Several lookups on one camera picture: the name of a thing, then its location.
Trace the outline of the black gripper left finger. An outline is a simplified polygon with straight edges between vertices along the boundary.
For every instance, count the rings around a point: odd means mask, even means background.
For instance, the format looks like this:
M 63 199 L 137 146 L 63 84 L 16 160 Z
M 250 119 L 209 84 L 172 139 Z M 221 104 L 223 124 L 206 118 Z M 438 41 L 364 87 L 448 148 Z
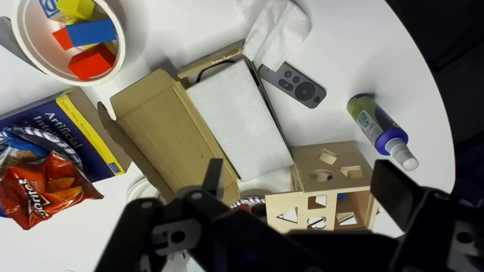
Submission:
M 223 195 L 223 189 L 224 189 L 223 169 L 224 169 L 223 158 L 212 158 L 209 161 L 209 166 L 203 180 L 203 189 L 214 196 Z

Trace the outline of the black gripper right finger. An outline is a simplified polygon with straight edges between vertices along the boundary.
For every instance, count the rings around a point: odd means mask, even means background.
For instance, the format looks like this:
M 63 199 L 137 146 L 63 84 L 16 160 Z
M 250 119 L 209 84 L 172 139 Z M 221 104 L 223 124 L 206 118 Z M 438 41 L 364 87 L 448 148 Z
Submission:
M 426 190 L 392 161 L 376 161 L 371 192 L 404 232 L 426 222 Z

